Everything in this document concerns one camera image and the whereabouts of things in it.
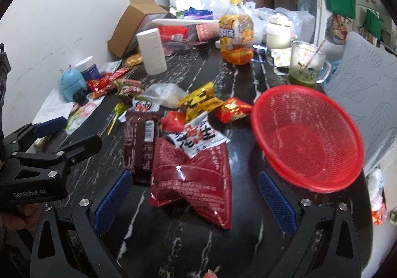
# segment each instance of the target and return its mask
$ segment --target black marble table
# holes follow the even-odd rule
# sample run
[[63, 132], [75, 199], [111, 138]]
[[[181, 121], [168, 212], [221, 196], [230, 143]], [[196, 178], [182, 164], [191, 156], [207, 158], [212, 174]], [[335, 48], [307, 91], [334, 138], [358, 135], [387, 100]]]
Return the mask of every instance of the black marble table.
[[[214, 43], [209, 43], [169, 57], [165, 73], [148, 76], [141, 65], [132, 70], [129, 77], [142, 81], [146, 87], [164, 82], [189, 91], [213, 81], [217, 97], [235, 96], [252, 104], [268, 86], [275, 86], [282, 80], [272, 73], [271, 67], [260, 62], [262, 58], [256, 57], [244, 66], [231, 65], [222, 61]], [[124, 126], [118, 124], [110, 136], [106, 135], [117, 102], [116, 97], [108, 94], [102, 105], [72, 135], [71, 140], [75, 141], [97, 134], [103, 139], [103, 148], [73, 169], [67, 183], [69, 196], [58, 206], [76, 205], [82, 198], [91, 198], [122, 167]], [[218, 273], [220, 278], [263, 277], [288, 245], [291, 237], [280, 230], [258, 190], [257, 176], [267, 163], [251, 132], [249, 117], [227, 125], [214, 117], [210, 122], [230, 139], [232, 228], [223, 230], [207, 222], [184, 201], [163, 208], [151, 207], [148, 202], [150, 188], [133, 186], [110, 231], [102, 235], [110, 252], [130, 277], [200, 278], [208, 269]], [[344, 202], [350, 206], [364, 268], [372, 250], [372, 218], [364, 175], [361, 174], [349, 188], [332, 194], [293, 189], [298, 196], [316, 204]]]

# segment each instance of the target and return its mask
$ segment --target basket rim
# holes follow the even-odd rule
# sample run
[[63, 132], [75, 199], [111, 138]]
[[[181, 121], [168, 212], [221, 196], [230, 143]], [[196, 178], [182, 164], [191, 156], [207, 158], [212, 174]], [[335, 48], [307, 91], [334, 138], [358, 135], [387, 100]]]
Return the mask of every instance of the basket rim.
[[[293, 171], [290, 167], [288, 167], [277, 156], [277, 154], [273, 151], [273, 149], [271, 149], [269, 145], [266, 143], [265, 138], [263, 137], [259, 128], [259, 124], [260, 124], [259, 113], [265, 102], [267, 102], [273, 96], [283, 93], [301, 93], [320, 99], [324, 103], [333, 107], [337, 112], [339, 112], [342, 118], [346, 121], [346, 123], [353, 132], [357, 144], [358, 158], [355, 168], [350, 172], [349, 176], [347, 176], [344, 180], [334, 183], [322, 183], [311, 180], [309, 178], [299, 177], [296, 175], [296, 172]], [[360, 175], [362, 171], [363, 163], [364, 163], [364, 145], [359, 129], [357, 128], [352, 118], [347, 114], [347, 112], [341, 106], [339, 106], [333, 99], [331, 99], [327, 95], [319, 91], [316, 91], [314, 89], [299, 85], [280, 85], [265, 91], [259, 96], [259, 98], [256, 100], [253, 106], [252, 115], [251, 115], [251, 127], [258, 145], [265, 152], [266, 158], [271, 159], [271, 162], [275, 164], [277, 168], [279, 168], [279, 169], [275, 169], [275, 171], [283, 178], [284, 178], [283, 174], [285, 174], [287, 178], [288, 177], [293, 178], [293, 180], [295, 180], [297, 183], [300, 184], [300, 187], [304, 187], [311, 191], [316, 191], [321, 193], [340, 191], [350, 186], [357, 179], [357, 177]]]

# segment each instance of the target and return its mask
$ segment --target white paper towel roll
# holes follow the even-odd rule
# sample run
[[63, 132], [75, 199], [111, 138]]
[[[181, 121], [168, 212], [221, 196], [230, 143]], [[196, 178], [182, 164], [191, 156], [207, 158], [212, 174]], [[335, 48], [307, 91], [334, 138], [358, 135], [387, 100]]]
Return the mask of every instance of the white paper towel roll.
[[149, 75], [164, 73], [167, 70], [167, 62], [165, 61], [158, 28], [142, 31], [136, 37], [140, 53], [143, 56], [146, 73]]

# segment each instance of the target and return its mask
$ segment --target blue egg-shaped container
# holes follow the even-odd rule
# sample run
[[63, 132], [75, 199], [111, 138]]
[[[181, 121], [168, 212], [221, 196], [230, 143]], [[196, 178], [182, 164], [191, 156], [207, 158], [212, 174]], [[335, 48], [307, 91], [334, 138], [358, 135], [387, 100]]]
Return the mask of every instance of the blue egg-shaped container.
[[59, 77], [59, 88], [68, 102], [78, 102], [87, 95], [87, 84], [81, 73], [76, 69], [69, 69]]

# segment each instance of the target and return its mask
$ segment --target green bag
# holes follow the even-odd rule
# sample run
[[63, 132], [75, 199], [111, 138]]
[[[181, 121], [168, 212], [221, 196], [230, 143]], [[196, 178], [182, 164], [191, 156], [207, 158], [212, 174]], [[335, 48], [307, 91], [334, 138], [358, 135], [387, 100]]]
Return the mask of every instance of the green bag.
[[325, 0], [325, 3], [332, 13], [356, 19], [356, 0]]
[[368, 30], [370, 34], [374, 35], [374, 37], [378, 39], [380, 39], [380, 37], [382, 36], [380, 29], [381, 21], [382, 19], [378, 17], [376, 13], [367, 9], [367, 16], [364, 21], [364, 27]]

